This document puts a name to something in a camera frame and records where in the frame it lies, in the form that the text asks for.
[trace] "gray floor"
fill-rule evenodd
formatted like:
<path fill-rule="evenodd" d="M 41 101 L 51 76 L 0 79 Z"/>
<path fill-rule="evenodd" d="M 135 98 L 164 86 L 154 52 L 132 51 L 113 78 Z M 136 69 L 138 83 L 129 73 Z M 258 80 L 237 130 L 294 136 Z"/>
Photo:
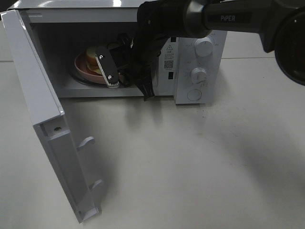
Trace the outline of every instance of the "gray floor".
<path fill-rule="evenodd" d="M 31 127 L 0 29 L 0 228 L 305 228 L 305 88 L 257 35 L 229 33 L 215 102 L 64 99 L 81 155 L 109 181 L 78 224 Z"/>

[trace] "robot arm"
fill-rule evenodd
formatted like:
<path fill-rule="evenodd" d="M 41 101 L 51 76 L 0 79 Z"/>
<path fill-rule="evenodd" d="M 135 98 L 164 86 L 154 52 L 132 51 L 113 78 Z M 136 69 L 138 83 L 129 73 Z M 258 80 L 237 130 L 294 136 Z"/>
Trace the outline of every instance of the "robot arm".
<path fill-rule="evenodd" d="M 304 0 L 157 0 L 137 14 L 129 73 L 145 98 L 153 96 L 150 64 L 169 37 L 203 38 L 211 30 L 260 34 L 282 71 L 305 85 Z"/>

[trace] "control panel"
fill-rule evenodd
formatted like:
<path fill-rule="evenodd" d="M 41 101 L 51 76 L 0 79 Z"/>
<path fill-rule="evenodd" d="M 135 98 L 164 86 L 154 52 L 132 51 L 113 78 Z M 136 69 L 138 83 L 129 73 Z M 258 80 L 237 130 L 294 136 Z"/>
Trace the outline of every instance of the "control panel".
<path fill-rule="evenodd" d="M 212 31 L 202 39 L 180 38 L 176 104 L 212 102 L 226 35 Z"/>

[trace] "white knob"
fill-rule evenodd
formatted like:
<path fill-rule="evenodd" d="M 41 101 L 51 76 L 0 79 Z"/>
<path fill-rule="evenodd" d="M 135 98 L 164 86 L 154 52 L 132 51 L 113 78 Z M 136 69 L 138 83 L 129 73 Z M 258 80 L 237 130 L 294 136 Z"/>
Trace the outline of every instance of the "white knob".
<path fill-rule="evenodd" d="M 205 38 L 197 39 L 194 44 L 196 54 L 201 57 L 210 55 L 213 52 L 214 41 L 213 38 L 207 36 Z"/>
<path fill-rule="evenodd" d="M 208 74 L 203 68 L 194 68 L 191 71 L 191 80 L 194 84 L 204 82 L 207 79 L 207 76 Z"/>

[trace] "open microwave door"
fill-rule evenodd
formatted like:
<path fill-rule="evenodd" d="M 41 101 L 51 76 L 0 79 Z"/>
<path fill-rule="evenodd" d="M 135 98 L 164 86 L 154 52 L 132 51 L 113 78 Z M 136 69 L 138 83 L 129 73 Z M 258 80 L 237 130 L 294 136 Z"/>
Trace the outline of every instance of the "open microwave door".
<path fill-rule="evenodd" d="M 65 112 L 32 42 L 28 16 L 22 11 L 1 13 L 18 78 L 36 134 L 79 222 L 101 211 L 93 192 L 102 185 L 87 184 L 78 152 L 93 137 L 75 145 Z"/>

